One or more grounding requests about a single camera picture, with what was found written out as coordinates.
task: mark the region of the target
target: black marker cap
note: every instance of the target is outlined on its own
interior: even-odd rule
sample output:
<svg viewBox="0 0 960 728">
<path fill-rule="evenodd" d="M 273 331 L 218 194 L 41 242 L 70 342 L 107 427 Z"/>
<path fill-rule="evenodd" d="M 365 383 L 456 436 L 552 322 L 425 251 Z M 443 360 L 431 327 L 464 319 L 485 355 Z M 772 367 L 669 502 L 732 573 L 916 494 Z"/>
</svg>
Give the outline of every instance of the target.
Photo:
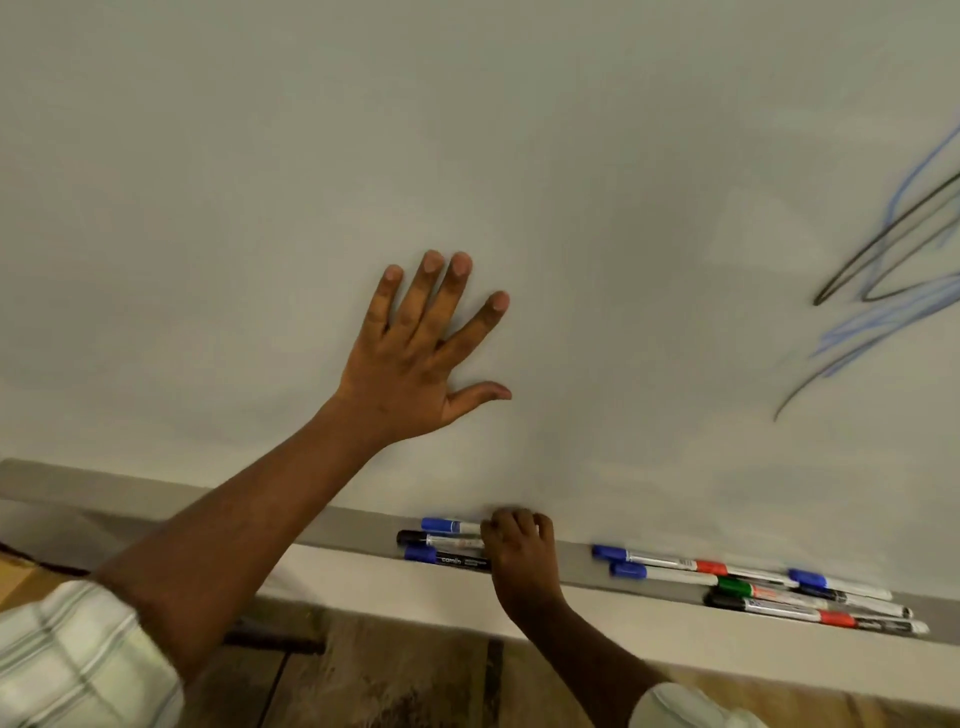
<svg viewBox="0 0 960 728">
<path fill-rule="evenodd" d="M 743 597 L 723 594 L 722 592 L 710 592 L 704 597 L 704 603 L 708 607 L 720 607 L 720 609 L 735 609 L 737 612 L 746 610 L 743 603 Z"/>
<path fill-rule="evenodd" d="M 426 532 L 425 531 L 411 531 L 409 529 L 403 529 L 396 533 L 396 543 L 398 546 L 410 546 L 415 544 L 425 544 L 426 543 Z"/>
</svg>

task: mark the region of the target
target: finger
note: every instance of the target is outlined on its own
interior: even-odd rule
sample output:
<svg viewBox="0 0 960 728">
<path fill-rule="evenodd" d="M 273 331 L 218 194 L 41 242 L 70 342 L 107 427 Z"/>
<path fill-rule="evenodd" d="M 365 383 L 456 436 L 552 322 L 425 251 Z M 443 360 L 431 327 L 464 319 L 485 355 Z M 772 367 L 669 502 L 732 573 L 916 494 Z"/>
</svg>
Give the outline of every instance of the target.
<svg viewBox="0 0 960 728">
<path fill-rule="evenodd" d="M 513 398 L 514 394 L 509 389 L 495 381 L 484 381 L 465 387 L 446 396 L 444 410 L 440 414 L 441 427 L 459 420 L 484 402 Z"/>
<path fill-rule="evenodd" d="M 420 321 L 417 332 L 410 341 L 411 347 L 424 352 L 434 350 L 440 337 L 444 335 L 446 327 L 450 325 L 450 319 L 453 318 L 453 312 L 457 309 L 460 297 L 464 295 L 472 267 L 473 261 L 466 253 L 453 255 L 446 269 L 444 282 L 440 284 L 436 298 L 423 314 L 423 320 Z"/>
<path fill-rule="evenodd" d="M 480 537 L 483 539 L 483 545 L 488 555 L 490 555 L 492 551 L 496 551 L 497 547 L 503 543 L 500 532 L 489 520 L 480 522 Z"/>
<path fill-rule="evenodd" d="M 504 291 L 497 291 L 490 296 L 483 308 L 477 311 L 476 315 L 433 355 L 433 367 L 442 372 L 449 372 L 470 356 L 493 327 L 500 323 L 509 305 L 510 296 Z"/>
<path fill-rule="evenodd" d="M 520 538 L 520 526 L 517 524 L 514 514 L 506 508 L 498 508 L 493 511 L 493 524 L 500 531 L 500 536 L 504 541 L 518 541 Z"/>
<path fill-rule="evenodd" d="M 388 265 L 376 285 L 363 326 L 360 328 L 360 338 L 364 341 L 374 344 L 383 337 L 390 321 L 390 309 L 394 305 L 394 297 L 402 280 L 403 269 L 398 265 Z"/>
<path fill-rule="evenodd" d="M 396 310 L 394 323 L 390 327 L 389 337 L 406 344 L 417 330 L 426 302 L 430 298 L 434 283 L 444 267 L 444 257 L 437 251 L 427 251 L 414 274 L 410 290 L 403 297 L 400 308 Z"/>
<path fill-rule="evenodd" d="M 534 523 L 537 524 L 537 528 L 540 530 L 540 537 L 552 546 L 554 543 L 553 522 L 544 516 L 543 513 L 535 513 Z"/>
<path fill-rule="evenodd" d="M 520 533 L 524 536 L 536 536 L 537 524 L 534 523 L 534 515 L 526 508 L 517 508 L 514 511 L 516 524 L 520 526 Z"/>
</svg>

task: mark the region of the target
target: plaid shirt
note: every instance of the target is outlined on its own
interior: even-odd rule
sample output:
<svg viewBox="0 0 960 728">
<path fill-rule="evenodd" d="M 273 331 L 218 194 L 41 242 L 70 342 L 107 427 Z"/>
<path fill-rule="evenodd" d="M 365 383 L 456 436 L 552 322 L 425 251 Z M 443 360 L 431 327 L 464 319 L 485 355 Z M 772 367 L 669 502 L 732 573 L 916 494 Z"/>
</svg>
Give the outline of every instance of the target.
<svg viewBox="0 0 960 728">
<path fill-rule="evenodd" d="M 0 727 L 173 728 L 176 671 L 136 612 L 89 581 L 0 614 Z"/>
</svg>

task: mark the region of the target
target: white shirt sleeve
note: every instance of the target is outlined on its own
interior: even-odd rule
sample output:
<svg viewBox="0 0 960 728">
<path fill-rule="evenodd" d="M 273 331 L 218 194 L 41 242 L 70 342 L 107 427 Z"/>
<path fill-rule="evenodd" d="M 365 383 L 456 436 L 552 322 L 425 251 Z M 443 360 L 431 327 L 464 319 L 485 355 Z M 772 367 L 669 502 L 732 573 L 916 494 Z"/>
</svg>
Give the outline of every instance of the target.
<svg viewBox="0 0 960 728">
<path fill-rule="evenodd" d="M 728 711 L 697 690 L 660 683 L 634 708 L 630 728 L 766 728 L 754 714 Z"/>
<path fill-rule="evenodd" d="M 69 581 L 0 615 L 0 728 L 173 728 L 183 690 L 135 610 Z"/>
</svg>

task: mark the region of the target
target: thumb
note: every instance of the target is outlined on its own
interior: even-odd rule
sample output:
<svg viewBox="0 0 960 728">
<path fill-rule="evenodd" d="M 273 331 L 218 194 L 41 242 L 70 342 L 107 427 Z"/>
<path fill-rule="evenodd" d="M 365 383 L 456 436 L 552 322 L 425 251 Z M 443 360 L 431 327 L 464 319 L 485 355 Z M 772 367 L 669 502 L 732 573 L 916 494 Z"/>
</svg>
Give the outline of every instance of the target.
<svg viewBox="0 0 960 728">
<path fill-rule="evenodd" d="M 442 426 L 449 425 L 454 420 L 459 420 L 484 402 L 511 400 L 513 398 L 514 395 L 509 389 L 495 381 L 483 381 L 479 384 L 464 387 L 446 396 L 444 413 L 441 417 Z"/>
</svg>

